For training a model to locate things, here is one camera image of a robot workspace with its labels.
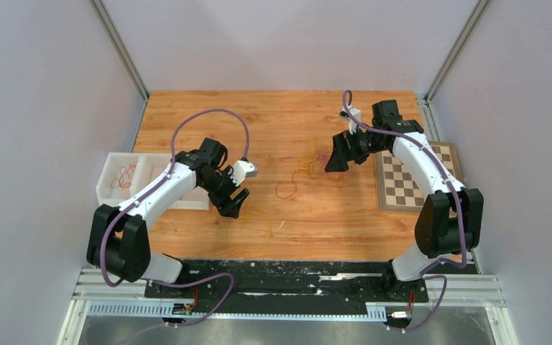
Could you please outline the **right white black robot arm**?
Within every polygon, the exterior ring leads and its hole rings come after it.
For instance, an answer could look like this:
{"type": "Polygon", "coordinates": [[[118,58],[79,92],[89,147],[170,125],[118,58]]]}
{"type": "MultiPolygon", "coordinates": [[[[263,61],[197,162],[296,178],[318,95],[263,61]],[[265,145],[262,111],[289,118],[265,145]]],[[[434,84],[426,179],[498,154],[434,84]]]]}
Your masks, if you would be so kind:
{"type": "Polygon", "coordinates": [[[469,250],[479,244],[484,196],[446,169],[422,126],[416,120],[404,120],[396,101],[373,104],[372,121],[365,124],[352,99],[352,92],[344,91],[340,116],[349,128],[333,136],[325,172],[346,172],[349,163],[360,165],[371,154],[388,151],[408,169],[424,198],[414,244],[392,260],[389,275],[381,281],[385,296],[399,300],[409,293],[410,281],[419,280],[435,266],[466,266],[469,250]]]}

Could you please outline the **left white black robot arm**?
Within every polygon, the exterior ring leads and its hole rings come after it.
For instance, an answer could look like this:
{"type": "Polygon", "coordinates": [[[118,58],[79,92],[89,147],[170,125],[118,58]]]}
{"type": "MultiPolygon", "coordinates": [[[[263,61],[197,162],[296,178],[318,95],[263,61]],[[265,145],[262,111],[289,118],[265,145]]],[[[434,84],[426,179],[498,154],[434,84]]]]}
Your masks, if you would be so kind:
{"type": "Polygon", "coordinates": [[[224,167],[227,148],[206,138],[198,149],[179,152],[165,170],[136,195],[117,206],[103,204],[93,215],[86,252],[89,264],[127,282],[163,282],[174,298],[188,294],[191,278],[179,259],[150,249],[149,230],[174,202],[196,188],[223,217],[239,217],[249,190],[242,187],[257,175],[257,166],[243,157],[224,167]]]}

